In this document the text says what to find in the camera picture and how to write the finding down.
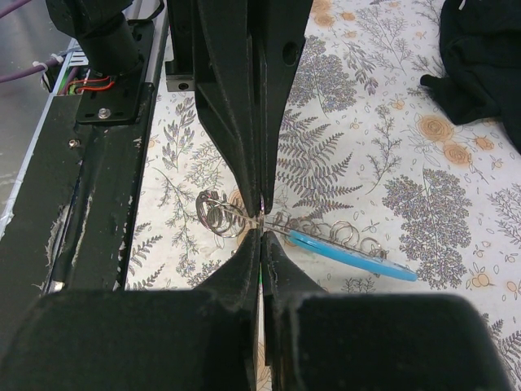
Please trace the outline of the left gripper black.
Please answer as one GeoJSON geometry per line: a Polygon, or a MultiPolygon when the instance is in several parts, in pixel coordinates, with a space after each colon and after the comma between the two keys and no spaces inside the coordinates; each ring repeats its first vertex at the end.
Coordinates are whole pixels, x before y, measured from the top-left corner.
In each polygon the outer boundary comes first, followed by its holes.
{"type": "Polygon", "coordinates": [[[312,3],[253,1],[249,32],[246,1],[166,3],[173,45],[167,90],[193,91],[195,72],[199,120],[234,175],[247,213],[269,213],[280,126],[312,3]]]}

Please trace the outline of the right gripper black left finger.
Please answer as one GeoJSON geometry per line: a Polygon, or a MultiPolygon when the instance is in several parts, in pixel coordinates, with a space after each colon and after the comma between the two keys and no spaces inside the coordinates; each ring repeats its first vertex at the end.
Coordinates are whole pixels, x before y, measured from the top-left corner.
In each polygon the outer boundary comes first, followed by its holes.
{"type": "Polygon", "coordinates": [[[29,311],[4,390],[253,390],[261,234],[191,290],[65,291],[29,311]]]}

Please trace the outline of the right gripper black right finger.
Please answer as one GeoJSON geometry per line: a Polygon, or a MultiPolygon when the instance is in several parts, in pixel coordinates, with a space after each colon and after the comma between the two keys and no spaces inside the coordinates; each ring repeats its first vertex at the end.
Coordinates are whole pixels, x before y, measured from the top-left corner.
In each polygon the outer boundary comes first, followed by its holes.
{"type": "Polygon", "coordinates": [[[483,319],[445,294],[337,294],[262,237],[265,359],[275,390],[509,390],[483,319]]]}

